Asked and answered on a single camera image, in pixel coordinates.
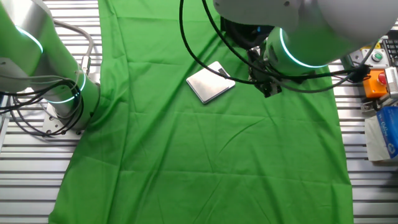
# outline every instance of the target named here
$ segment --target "metal plate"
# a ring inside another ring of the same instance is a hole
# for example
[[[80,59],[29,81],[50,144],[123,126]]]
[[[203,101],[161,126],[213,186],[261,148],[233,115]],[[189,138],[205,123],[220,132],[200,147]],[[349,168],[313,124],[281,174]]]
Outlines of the metal plate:
[[[95,40],[90,78],[100,80],[102,41],[96,1],[46,1],[55,19],[79,26]],[[57,27],[68,50],[80,61],[87,41],[81,35]],[[341,70],[340,61],[332,71]],[[361,87],[345,83],[335,89],[340,126],[353,185],[356,224],[398,224],[398,164],[368,161],[364,119],[360,110]],[[23,111],[41,128],[45,113],[39,106]],[[0,223],[47,223],[63,173],[77,145],[76,139],[47,142],[24,134],[10,120],[0,153]]]

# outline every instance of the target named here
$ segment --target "blue box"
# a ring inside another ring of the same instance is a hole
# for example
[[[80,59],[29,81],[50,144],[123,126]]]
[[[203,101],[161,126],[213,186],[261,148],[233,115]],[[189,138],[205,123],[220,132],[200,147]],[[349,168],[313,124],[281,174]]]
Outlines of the blue box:
[[[391,159],[398,156],[398,107],[384,107],[377,112],[381,133]]]

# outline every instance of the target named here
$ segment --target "emergency stop button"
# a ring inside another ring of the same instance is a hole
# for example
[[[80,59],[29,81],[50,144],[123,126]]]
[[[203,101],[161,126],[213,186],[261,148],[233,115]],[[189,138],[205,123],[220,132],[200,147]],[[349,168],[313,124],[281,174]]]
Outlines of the emergency stop button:
[[[372,59],[373,59],[375,62],[381,62],[381,60],[383,59],[383,54],[380,53],[380,52],[376,52],[376,53],[374,53],[374,54],[372,55]]]
[[[377,81],[382,84],[382,85],[387,85],[387,78],[386,74],[384,72],[380,73],[379,77],[377,78]]]

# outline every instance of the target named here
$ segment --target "glowing green ring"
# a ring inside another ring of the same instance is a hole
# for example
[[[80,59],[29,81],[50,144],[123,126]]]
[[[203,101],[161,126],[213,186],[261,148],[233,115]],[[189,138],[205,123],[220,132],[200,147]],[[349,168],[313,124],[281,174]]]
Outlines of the glowing green ring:
[[[80,92],[82,92],[83,91],[83,89],[85,88],[85,85],[86,85],[86,75],[84,75],[84,80],[83,80],[83,84],[82,84],[82,86],[81,86],[81,88],[80,88]],[[64,100],[64,101],[59,101],[59,102],[52,102],[52,101],[49,101],[49,100],[47,100],[49,103],[66,103],[66,102],[69,102],[69,101],[71,101],[71,100],[73,100],[74,99],[74,97],[76,97],[76,96],[78,96],[78,93],[75,95],[75,96],[73,96],[73,97],[71,97],[71,98],[69,98],[69,99],[67,99],[67,100]]]
[[[297,64],[299,64],[299,65],[301,65],[301,66],[307,67],[307,68],[323,68],[323,67],[325,67],[325,66],[328,66],[328,65],[322,65],[322,66],[307,65],[306,63],[303,63],[303,62],[297,60],[297,59],[289,52],[289,50],[287,50],[287,47],[286,47],[285,41],[284,41],[284,35],[283,35],[283,30],[282,30],[282,29],[280,29],[280,34],[279,34],[279,35],[280,35],[280,42],[282,43],[282,47],[284,48],[286,54],[287,54],[295,63],[297,63]]]
[[[26,32],[25,30],[21,29],[20,27],[16,26],[17,30],[21,33],[26,35],[27,37],[29,37],[30,39],[32,39],[39,47],[40,47],[40,51],[43,53],[43,46],[42,44],[34,37],[32,36],[32,34]]]

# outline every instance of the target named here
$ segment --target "silver tablet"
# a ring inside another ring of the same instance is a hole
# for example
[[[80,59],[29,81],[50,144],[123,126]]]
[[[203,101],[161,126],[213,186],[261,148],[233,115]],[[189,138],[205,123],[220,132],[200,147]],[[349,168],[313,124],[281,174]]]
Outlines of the silver tablet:
[[[219,62],[212,63],[209,68],[229,76]],[[187,83],[204,104],[235,86],[235,81],[220,77],[205,68],[187,78]]]

